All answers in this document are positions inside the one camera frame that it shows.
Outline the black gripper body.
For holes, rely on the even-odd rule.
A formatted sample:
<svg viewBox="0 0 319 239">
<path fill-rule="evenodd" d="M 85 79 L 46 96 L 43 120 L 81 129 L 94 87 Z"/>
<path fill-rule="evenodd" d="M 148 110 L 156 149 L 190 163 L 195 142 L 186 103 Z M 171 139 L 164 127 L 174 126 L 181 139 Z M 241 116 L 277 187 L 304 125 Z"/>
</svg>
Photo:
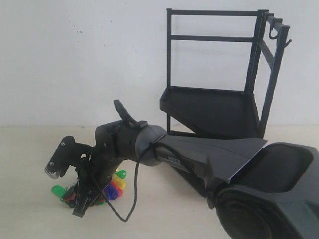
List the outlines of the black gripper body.
<svg viewBox="0 0 319 239">
<path fill-rule="evenodd" d="M 133 119 L 120 100 L 114 100 L 114 106 L 120 120 L 97 127 L 94 146 L 74 144 L 79 150 L 76 172 L 83 188 L 103 189 L 123 160 L 137 161 L 147 149 L 140 143 L 147 122 Z"/>
</svg>

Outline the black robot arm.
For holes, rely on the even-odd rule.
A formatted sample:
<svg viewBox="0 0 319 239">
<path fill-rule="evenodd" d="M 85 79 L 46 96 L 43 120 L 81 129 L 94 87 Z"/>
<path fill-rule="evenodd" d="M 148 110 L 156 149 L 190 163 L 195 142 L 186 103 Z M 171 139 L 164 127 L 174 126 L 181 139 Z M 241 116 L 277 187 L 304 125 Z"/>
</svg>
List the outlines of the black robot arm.
<svg viewBox="0 0 319 239">
<path fill-rule="evenodd" d="M 203 180 L 233 239 L 316 239 L 319 236 L 319 151 L 311 146 L 261 138 L 212 139 L 168 134 L 161 126 L 133 119 L 119 100 L 120 119 L 95 130 L 95 145 L 64 137 L 45 167 L 57 179 L 77 172 L 73 214 L 83 217 L 125 160 L 166 163 Z"/>
</svg>

